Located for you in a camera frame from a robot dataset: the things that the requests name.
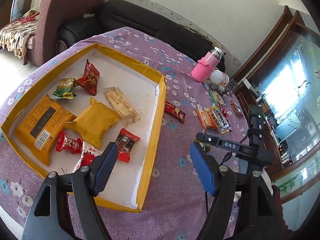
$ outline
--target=pink knitted bottle cover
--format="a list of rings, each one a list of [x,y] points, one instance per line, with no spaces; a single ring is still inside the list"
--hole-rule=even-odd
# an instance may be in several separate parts
[[[214,71],[214,68],[211,67],[204,58],[198,60],[198,64],[191,71],[191,76],[200,83],[203,83]]]

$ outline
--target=purple floral tablecloth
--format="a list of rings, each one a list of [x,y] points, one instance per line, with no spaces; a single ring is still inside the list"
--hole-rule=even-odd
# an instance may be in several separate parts
[[[131,28],[121,28],[94,36],[73,45],[34,71],[2,105],[0,123],[23,94],[58,63],[77,51],[100,43],[133,57],[160,71],[166,78],[166,100],[186,113],[184,123],[164,113],[153,174],[143,211],[140,214],[118,212],[98,207],[112,239],[196,239],[206,217],[204,190],[188,153],[196,133],[202,132],[196,108],[212,105],[202,83],[190,75],[196,63],[170,45]],[[232,132],[226,138],[240,141],[248,129],[244,118],[234,115],[228,98],[225,109],[230,114]],[[225,151],[212,148],[210,154],[219,163]],[[226,163],[239,171],[238,160]],[[33,199],[43,182],[15,153],[0,131],[0,205],[20,225],[24,225]],[[75,203],[69,196],[70,212],[76,235],[83,237]],[[234,203],[225,237],[233,234],[237,217]]]

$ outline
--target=pink armchair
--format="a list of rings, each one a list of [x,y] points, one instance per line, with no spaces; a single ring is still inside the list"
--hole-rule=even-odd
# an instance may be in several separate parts
[[[104,0],[41,0],[36,35],[27,42],[27,59],[41,66],[56,56],[57,30],[67,19],[92,13]]]

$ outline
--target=screw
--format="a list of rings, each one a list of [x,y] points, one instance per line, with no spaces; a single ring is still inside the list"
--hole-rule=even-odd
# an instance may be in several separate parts
[[[89,166],[82,166],[82,167],[80,168],[80,170],[81,170],[81,172],[86,172],[86,171],[89,170]]]
[[[56,173],[55,171],[51,171],[51,172],[48,174],[48,177],[49,177],[49,178],[54,178],[56,175],[57,175],[57,173]]]
[[[221,166],[219,167],[219,170],[222,171],[222,172],[226,172],[226,171],[228,170],[228,167],[225,166],[225,165],[221,165]]]
[[[259,177],[259,176],[260,176],[260,172],[259,172],[259,171],[253,171],[253,172],[252,172],[252,175],[253,175],[254,177]]]

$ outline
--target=barcode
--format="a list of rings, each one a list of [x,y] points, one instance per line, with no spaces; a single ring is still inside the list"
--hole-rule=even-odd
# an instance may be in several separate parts
[[[42,133],[39,135],[38,139],[36,140],[35,146],[39,150],[41,150],[42,146],[44,145],[44,143],[46,142],[49,136],[50,136],[50,133],[46,129],[44,129]]]

